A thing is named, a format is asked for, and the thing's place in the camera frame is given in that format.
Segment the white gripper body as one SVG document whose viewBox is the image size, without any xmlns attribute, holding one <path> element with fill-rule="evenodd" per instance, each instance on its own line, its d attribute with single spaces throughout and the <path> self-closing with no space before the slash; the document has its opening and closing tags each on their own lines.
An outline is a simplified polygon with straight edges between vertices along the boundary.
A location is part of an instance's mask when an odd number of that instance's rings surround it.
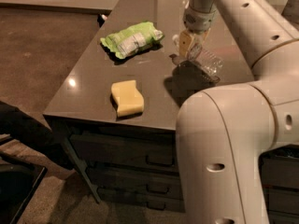
<svg viewBox="0 0 299 224">
<path fill-rule="evenodd" d="M 187 7 L 183 14 L 183 23 L 188 30 L 203 33 L 211 27 L 215 14 L 216 11 L 205 13 Z"/>
</svg>

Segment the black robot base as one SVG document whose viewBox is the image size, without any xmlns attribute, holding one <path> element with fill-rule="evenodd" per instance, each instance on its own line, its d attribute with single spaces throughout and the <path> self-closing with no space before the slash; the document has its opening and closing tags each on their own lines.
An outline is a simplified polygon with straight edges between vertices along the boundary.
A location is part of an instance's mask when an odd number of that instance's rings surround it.
<svg viewBox="0 0 299 224">
<path fill-rule="evenodd" d="M 57 143 L 49 128 L 19 110 L 18 107 L 0 102 L 0 134 L 8 134 L 29 148 L 45 155 L 57 165 L 72 170 L 71 160 L 61 144 Z M 10 224 L 11 218 L 28 198 L 37 181 L 40 166 L 2 153 L 0 164 L 0 213 L 1 224 Z"/>
</svg>

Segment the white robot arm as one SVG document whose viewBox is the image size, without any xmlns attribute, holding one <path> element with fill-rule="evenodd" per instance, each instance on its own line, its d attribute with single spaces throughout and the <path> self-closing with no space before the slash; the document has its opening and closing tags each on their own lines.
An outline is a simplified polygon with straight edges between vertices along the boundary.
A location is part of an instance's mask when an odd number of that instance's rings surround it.
<svg viewBox="0 0 299 224">
<path fill-rule="evenodd" d="M 298 141 L 299 31 L 265 0 L 190 0 L 184 20 L 204 32 L 216 13 L 254 79 L 199 91 L 178 112 L 187 224 L 269 224 L 259 157 Z"/>
</svg>

